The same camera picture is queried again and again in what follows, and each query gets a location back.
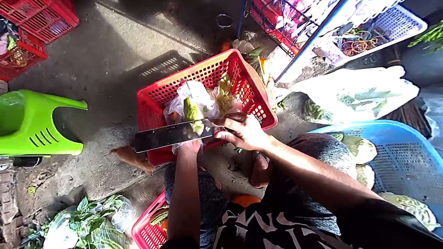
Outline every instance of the blue metal pole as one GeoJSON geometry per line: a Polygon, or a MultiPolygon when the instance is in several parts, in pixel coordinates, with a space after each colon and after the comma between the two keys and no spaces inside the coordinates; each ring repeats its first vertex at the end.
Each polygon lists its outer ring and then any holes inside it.
{"type": "Polygon", "coordinates": [[[349,0],[339,0],[337,5],[331,10],[331,12],[328,14],[328,16],[323,20],[323,22],[320,24],[320,26],[314,31],[314,33],[309,37],[309,39],[306,41],[306,43],[303,45],[303,47],[300,49],[300,51],[295,55],[295,57],[292,59],[292,61],[289,63],[289,65],[283,70],[283,72],[278,76],[276,79],[276,82],[279,83],[280,79],[289,71],[291,67],[294,66],[295,62],[302,56],[306,49],[313,43],[313,41],[318,38],[321,31],[323,31],[323,28],[327,26],[331,20],[340,12],[340,10],[343,8],[343,6],[348,2],[349,0]]]}
{"type": "Polygon", "coordinates": [[[238,39],[240,39],[241,24],[243,23],[243,15],[245,14],[246,0],[241,0],[240,4],[241,4],[240,17],[238,18],[238,24],[237,24],[237,38],[238,39]]]}

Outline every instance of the knife blade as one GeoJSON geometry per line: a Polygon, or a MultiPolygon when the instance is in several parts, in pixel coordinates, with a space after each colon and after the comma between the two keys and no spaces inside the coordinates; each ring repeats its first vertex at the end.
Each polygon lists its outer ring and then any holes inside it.
{"type": "Polygon", "coordinates": [[[207,118],[201,120],[203,132],[198,135],[192,128],[195,121],[172,124],[160,128],[138,132],[135,135],[134,147],[137,153],[150,151],[186,141],[192,141],[214,135],[214,126],[207,118]]]}

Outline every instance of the blue plastic basket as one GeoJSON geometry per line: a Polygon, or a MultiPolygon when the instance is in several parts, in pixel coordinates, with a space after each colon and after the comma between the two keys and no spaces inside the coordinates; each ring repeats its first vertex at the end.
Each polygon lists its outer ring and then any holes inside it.
{"type": "MultiPolygon", "coordinates": [[[[367,163],[375,172],[373,191],[407,195],[426,203],[443,224],[443,159],[414,128],[391,120],[326,126],[310,133],[342,132],[368,139],[377,156],[367,163]]],[[[434,233],[443,237],[443,228],[434,233]]]]}

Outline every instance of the red crate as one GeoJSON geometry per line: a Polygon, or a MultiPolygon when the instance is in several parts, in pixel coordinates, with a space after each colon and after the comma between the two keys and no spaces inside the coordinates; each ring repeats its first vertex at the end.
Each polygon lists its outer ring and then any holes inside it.
{"type": "MultiPolygon", "coordinates": [[[[233,84],[231,93],[240,95],[242,111],[252,113],[260,119],[263,130],[277,125],[277,116],[269,106],[266,90],[257,72],[243,59],[237,49],[230,49],[139,90],[137,93],[139,131],[166,125],[163,115],[164,105],[177,96],[177,88],[186,80],[200,81],[205,87],[213,89],[224,72],[231,77],[233,84]]],[[[223,140],[208,143],[203,150],[226,143],[223,140]]],[[[154,166],[175,159],[171,146],[148,151],[149,163],[154,166]]]]}
{"type": "Polygon", "coordinates": [[[46,43],[80,23],[69,0],[0,0],[0,14],[46,43]]]}
{"type": "Polygon", "coordinates": [[[44,42],[22,28],[19,28],[19,39],[15,48],[0,55],[1,80],[10,81],[48,58],[44,42]]]}
{"type": "Polygon", "coordinates": [[[132,239],[140,249],[159,249],[166,243],[167,235],[158,224],[152,226],[149,223],[151,216],[166,202],[165,191],[149,206],[148,209],[132,226],[132,239]]]}

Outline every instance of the hand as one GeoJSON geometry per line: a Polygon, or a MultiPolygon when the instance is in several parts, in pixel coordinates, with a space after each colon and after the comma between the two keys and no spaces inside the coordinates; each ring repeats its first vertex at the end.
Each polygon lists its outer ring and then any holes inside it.
{"type": "Polygon", "coordinates": [[[200,150],[200,141],[199,140],[192,140],[185,142],[178,148],[178,153],[186,153],[186,154],[195,154],[200,150]]]}
{"type": "Polygon", "coordinates": [[[270,145],[270,136],[261,129],[252,114],[228,113],[223,118],[213,120],[213,123],[234,131],[234,134],[218,131],[215,133],[216,138],[229,141],[242,149],[264,152],[270,145]]]}

